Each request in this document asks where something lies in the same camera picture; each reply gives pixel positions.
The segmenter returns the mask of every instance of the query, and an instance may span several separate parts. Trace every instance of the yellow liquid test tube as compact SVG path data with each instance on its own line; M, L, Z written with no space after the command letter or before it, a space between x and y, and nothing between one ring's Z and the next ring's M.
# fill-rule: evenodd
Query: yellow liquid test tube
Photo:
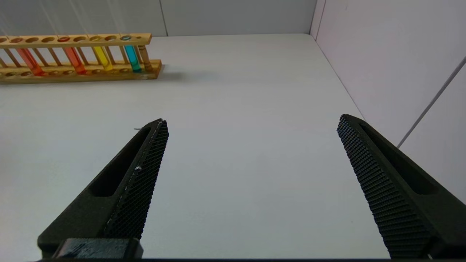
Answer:
M100 60L100 63L102 63L103 69L105 71L110 71L113 69L113 65L110 63L110 59L107 55L107 52L102 47L92 47L94 52L97 55L97 58Z

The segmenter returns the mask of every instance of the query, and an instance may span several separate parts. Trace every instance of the red liquid test tube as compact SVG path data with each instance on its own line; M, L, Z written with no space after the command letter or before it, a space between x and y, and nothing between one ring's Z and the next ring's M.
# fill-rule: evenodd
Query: red liquid test tube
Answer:
M35 76L41 76L45 74L45 72L42 70L42 68L39 66L37 61L32 56L31 52L27 48L18 48L16 49L16 51L18 52L18 54L20 54L24 63L26 63L27 67L29 67L29 69Z
M65 47L63 48L63 51L65 51L66 57L68 57L69 62L75 68L76 73L79 75L85 75L86 69L84 68L76 50L73 47Z

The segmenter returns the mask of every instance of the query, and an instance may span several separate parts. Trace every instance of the test tube rack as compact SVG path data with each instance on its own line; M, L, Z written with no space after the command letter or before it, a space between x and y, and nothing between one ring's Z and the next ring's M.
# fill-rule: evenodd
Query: test tube rack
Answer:
M89 38L88 35L68 35L67 41L59 41L57 35L29 35L14 38L0 36L0 49L5 50L13 64L6 64L0 58L0 83L62 83L62 82L87 82L87 81L112 81L112 80L145 80L157 79L162 67L161 60L150 60L146 45L151 42L151 34L130 34L120 36L118 34L99 34ZM110 47L118 46L123 57L122 61L115 61ZM134 47L137 60L140 64L140 72L133 72L130 61L125 53L125 48ZM93 59L88 59L82 51L83 47L101 47L112 70L104 70L101 59L94 51ZM44 59L39 48L46 48L55 62ZM54 48L75 48L79 54L85 73L78 74L69 61L60 61ZM26 64L20 61L11 49L25 50L30 54L32 49L41 61L43 73L34 75Z

